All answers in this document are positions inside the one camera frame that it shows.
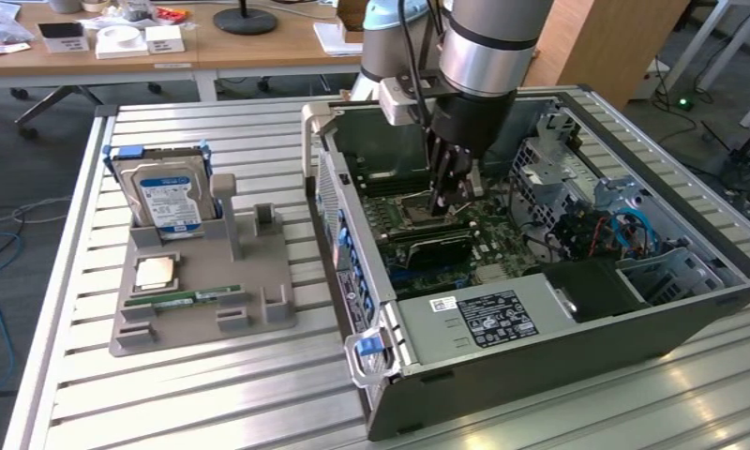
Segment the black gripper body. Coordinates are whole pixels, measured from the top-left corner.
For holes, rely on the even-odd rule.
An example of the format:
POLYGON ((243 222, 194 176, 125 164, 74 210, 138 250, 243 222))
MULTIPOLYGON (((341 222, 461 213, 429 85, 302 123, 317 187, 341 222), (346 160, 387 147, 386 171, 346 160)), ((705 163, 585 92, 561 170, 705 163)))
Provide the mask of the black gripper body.
POLYGON ((497 140, 505 118, 514 105, 517 90, 499 97, 455 94, 435 99, 427 144, 459 146, 483 155, 497 140))

